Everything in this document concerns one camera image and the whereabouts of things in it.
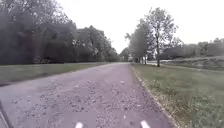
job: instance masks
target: road edge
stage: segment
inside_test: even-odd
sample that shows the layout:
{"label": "road edge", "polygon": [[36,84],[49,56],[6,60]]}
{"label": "road edge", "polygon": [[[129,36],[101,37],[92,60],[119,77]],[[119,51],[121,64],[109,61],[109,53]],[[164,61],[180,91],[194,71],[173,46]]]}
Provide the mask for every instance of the road edge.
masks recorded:
{"label": "road edge", "polygon": [[152,94],[151,90],[149,90],[146,87],[146,82],[144,79],[140,78],[140,73],[131,66],[131,69],[135,75],[135,77],[137,78],[137,80],[142,84],[142,86],[146,89],[146,91],[148,92],[149,95],[152,96],[153,100],[155,101],[155,103],[158,105],[159,109],[162,110],[162,112],[165,114],[165,116],[168,118],[168,120],[174,125],[175,128],[181,128],[179,124],[176,123],[175,119],[165,110],[165,108],[159,103],[158,99]]}

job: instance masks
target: treeline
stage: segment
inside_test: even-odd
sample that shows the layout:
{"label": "treeline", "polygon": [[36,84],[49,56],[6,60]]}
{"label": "treeline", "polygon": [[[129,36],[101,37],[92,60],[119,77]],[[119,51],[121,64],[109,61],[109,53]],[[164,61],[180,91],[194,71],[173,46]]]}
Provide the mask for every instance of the treeline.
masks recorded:
{"label": "treeline", "polygon": [[177,59],[191,57],[212,57],[224,55],[224,39],[216,38],[210,42],[184,44],[164,49],[161,59]]}
{"label": "treeline", "polygon": [[0,64],[116,60],[103,31],[77,29],[55,0],[0,1]]}

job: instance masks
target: sky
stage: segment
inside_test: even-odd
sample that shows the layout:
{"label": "sky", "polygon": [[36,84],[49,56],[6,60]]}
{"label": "sky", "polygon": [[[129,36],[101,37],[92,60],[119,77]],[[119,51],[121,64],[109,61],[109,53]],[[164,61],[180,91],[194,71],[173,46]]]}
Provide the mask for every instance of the sky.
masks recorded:
{"label": "sky", "polygon": [[120,53],[128,46],[126,33],[133,33],[150,8],[166,9],[179,26],[176,36],[184,43],[224,38],[223,0],[57,0],[78,28],[103,30]]}

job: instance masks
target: tree trunk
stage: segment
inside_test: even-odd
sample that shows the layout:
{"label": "tree trunk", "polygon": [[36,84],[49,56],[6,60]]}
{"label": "tree trunk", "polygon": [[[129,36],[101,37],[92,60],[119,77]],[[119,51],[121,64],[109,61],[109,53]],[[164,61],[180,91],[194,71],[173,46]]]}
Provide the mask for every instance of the tree trunk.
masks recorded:
{"label": "tree trunk", "polygon": [[156,52],[157,52],[157,56],[156,56],[156,59],[157,59],[157,67],[160,67],[160,58],[159,58],[159,40],[157,39],[156,40]]}
{"label": "tree trunk", "polygon": [[145,55],[145,65],[146,65],[146,63],[147,63],[147,59],[146,59],[146,55]]}

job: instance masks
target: lawn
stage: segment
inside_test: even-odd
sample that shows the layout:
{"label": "lawn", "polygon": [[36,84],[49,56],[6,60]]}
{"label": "lawn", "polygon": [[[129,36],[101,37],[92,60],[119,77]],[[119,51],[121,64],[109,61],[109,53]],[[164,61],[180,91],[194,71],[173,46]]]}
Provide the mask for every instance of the lawn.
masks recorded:
{"label": "lawn", "polygon": [[0,86],[10,82],[34,79],[69,71],[80,70],[104,63],[42,64],[0,66]]}
{"label": "lawn", "polygon": [[224,72],[140,64],[133,67],[181,127],[224,127]]}

